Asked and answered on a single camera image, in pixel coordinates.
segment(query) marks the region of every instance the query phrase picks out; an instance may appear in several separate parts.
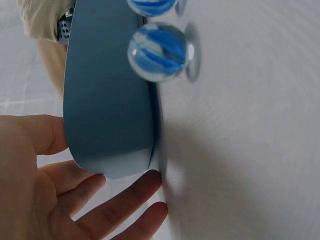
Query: person's arm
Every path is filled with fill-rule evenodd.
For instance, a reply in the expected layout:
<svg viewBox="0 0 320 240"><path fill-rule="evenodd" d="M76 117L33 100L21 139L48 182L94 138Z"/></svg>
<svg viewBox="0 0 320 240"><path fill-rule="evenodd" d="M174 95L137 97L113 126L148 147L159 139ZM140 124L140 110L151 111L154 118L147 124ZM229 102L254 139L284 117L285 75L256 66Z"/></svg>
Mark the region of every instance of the person's arm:
<svg viewBox="0 0 320 240"><path fill-rule="evenodd" d="M24 32L35 39L48 75L62 97L67 46L57 43L58 20L74 0L17 0Z"/></svg>
<svg viewBox="0 0 320 240"><path fill-rule="evenodd" d="M62 98L65 80L67 46L49 40L38 40L38 52L48 75Z"/></svg>

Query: grid pattern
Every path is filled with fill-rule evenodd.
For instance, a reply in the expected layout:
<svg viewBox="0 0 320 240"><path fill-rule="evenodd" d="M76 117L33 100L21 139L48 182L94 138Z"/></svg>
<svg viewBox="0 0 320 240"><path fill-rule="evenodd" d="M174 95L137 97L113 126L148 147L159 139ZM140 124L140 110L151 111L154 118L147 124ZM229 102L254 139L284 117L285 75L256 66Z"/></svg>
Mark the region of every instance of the grid pattern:
<svg viewBox="0 0 320 240"><path fill-rule="evenodd" d="M62 116L62 103L53 88L46 70L37 53L36 43L24 36L23 24L19 19L16 1L0 1L0 114ZM54 156L39 156L38 166L72 159L69 150ZM90 209L115 196L135 181L140 174L119 180L108 180L108 184L74 218L77 219ZM156 195L151 202L159 200ZM142 206L117 231L106 239L126 229L146 209ZM154 237L169 239L167 227Z"/></svg>

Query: fabric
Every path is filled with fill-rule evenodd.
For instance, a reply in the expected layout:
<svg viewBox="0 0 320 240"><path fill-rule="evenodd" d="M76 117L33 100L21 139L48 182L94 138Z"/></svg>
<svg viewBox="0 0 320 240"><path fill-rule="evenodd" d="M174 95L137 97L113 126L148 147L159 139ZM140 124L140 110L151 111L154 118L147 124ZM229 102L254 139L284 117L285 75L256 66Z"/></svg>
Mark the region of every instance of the fabric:
<svg viewBox="0 0 320 240"><path fill-rule="evenodd" d="M57 22L73 3L73 0L17 0L25 34L36 40L57 42Z"/></svg>

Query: blue and white marble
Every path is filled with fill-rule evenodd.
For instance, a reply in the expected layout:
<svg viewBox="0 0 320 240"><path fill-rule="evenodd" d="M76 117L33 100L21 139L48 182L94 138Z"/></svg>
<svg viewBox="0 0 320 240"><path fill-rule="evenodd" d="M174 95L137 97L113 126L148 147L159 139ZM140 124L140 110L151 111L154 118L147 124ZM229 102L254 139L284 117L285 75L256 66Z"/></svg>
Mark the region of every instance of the blue and white marble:
<svg viewBox="0 0 320 240"><path fill-rule="evenodd" d="M168 12L177 0L127 0L137 14L145 17L156 17Z"/></svg>
<svg viewBox="0 0 320 240"><path fill-rule="evenodd" d="M143 79L162 82L177 76L186 66L187 40L175 26L149 23L132 37L128 59Z"/></svg>

